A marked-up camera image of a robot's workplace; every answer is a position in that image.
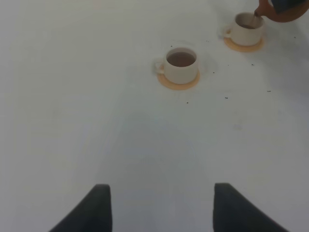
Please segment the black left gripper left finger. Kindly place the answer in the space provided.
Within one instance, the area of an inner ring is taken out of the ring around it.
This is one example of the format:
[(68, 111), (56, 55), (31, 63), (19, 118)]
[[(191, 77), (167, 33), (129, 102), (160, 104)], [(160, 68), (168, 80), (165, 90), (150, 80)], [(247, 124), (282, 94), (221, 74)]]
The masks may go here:
[(52, 232), (111, 232), (112, 199), (107, 184), (95, 185)]

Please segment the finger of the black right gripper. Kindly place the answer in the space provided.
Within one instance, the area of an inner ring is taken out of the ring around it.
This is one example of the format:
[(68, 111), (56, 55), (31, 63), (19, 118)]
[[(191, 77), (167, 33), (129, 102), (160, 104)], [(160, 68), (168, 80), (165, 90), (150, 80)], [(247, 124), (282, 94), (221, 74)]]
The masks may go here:
[(278, 14), (295, 8), (305, 2), (306, 0), (271, 0), (271, 4)]

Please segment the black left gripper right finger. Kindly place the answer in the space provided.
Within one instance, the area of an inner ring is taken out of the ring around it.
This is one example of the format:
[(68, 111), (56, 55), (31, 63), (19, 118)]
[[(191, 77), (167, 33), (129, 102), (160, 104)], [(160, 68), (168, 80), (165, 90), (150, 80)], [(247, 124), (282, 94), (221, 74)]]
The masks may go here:
[(214, 185), (212, 226), (215, 232), (285, 232), (229, 183)]

